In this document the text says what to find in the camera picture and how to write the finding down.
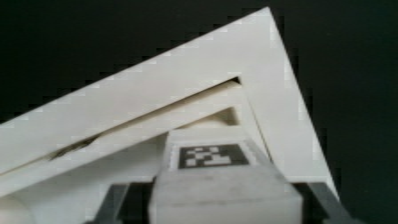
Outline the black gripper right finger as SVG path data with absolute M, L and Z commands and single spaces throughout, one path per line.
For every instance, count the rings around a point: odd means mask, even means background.
M 304 198 L 303 224 L 366 224 L 352 217 L 324 182 L 294 184 Z

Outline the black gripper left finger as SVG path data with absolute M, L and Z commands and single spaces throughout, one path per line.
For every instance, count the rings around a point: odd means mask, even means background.
M 114 184 L 88 224 L 150 224 L 152 182 Z

